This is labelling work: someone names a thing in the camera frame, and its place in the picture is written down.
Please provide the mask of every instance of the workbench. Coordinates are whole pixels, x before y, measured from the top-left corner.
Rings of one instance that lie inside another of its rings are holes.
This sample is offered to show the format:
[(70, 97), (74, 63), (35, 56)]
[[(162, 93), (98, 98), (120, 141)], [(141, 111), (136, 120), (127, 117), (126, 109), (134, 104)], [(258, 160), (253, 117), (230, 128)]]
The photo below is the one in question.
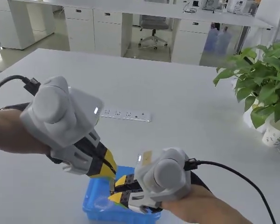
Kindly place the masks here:
[[(280, 224), (280, 152), (242, 120), (229, 80), (215, 88), (215, 68), (38, 49), (0, 74), (43, 83), (64, 76), (69, 86), (101, 98), (105, 107), (147, 111), (152, 122), (101, 118), (96, 131), (121, 166), (135, 166), (145, 150), (180, 147), (190, 158), (220, 162), (250, 178), (265, 194)], [(21, 81), (0, 89), (0, 108), (33, 97)], [(270, 224), (257, 191), (212, 166), (195, 171), (211, 191), (253, 223)], [(0, 151), (0, 224), (89, 224), (82, 211), (87, 176), (62, 171), (44, 155)], [(160, 224), (182, 224), (163, 212)]]

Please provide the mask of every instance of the white wall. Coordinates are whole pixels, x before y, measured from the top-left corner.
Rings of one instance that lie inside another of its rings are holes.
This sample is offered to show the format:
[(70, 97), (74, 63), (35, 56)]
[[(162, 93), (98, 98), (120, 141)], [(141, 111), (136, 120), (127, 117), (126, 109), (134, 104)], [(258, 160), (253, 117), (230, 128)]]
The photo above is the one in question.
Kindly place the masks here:
[(255, 17), (277, 27), (280, 18), (280, 0), (262, 0)]

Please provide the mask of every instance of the electrical socket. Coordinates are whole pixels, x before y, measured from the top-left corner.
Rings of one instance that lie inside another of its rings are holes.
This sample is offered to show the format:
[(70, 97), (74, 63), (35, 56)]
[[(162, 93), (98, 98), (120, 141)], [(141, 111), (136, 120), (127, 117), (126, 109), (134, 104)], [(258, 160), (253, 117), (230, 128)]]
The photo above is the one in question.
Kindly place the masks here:
[(100, 114), (103, 118), (116, 118), (151, 122), (151, 113), (144, 111), (131, 111), (127, 109), (105, 108)]

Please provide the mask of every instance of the white desk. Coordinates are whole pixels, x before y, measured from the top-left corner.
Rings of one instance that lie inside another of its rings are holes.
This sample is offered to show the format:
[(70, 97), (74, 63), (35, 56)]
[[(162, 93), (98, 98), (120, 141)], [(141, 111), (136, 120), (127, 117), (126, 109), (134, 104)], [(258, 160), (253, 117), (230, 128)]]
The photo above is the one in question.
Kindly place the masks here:
[[(212, 22), (253, 27), (260, 30), (262, 36), (266, 35), (267, 28), (271, 28), (269, 24), (251, 16), (219, 12), (213, 14), (201, 9), (193, 14), (183, 13), (185, 4), (158, 4), (143, 0), (14, 1), (64, 6), (70, 50), (113, 56), (123, 56), (131, 42), (131, 14), (174, 18), (172, 43), (169, 43), (171, 60), (197, 65), (200, 63)], [(84, 16), (81, 19), (82, 14), (87, 14), (88, 19)]]
[(158, 4), (133, 0), (13, 0), (36, 2), (40, 4), (59, 5), (64, 7), (95, 8), (106, 12), (119, 12), (130, 14), (143, 14), (164, 16), (185, 20), (207, 21), (226, 23), (231, 25), (272, 28), (269, 24), (250, 16), (235, 15), (230, 13), (215, 13), (199, 10), (197, 13), (187, 14), (182, 12), (181, 5)]
[[(180, 147), (190, 157), (221, 162), (251, 178), (280, 223), (280, 153), (243, 123), (243, 105), (230, 82), (214, 87), (214, 68), (38, 49), (2, 72), (0, 80), (10, 75), (40, 82), (62, 75), (105, 106), (151, 112), (151, 123), (107, 118), (98, 123), (119, 165), (134, 166), (143, 150)], [(31, 99), (21, 82), (0, 89), (0, 107)], [(197, 173), (253, 223), (270, 224), (260, 196), (246, 182), (206, 165)], [(86, 176), (64, 173), (45, 156), (0, 151), (0, 224), (88, 224), (82, 212), (87, 184)], [(183, 222), (165, 212), (159, 223)]]

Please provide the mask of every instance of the led light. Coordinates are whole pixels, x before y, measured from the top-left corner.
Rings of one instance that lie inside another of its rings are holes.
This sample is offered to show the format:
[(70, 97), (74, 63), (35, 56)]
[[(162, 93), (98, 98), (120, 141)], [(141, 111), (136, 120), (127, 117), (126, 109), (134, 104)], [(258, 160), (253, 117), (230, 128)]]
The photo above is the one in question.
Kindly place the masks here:
[(97, 114), (97, 112), (98, 112), (98, 107), (95, 108), (94, 114)]

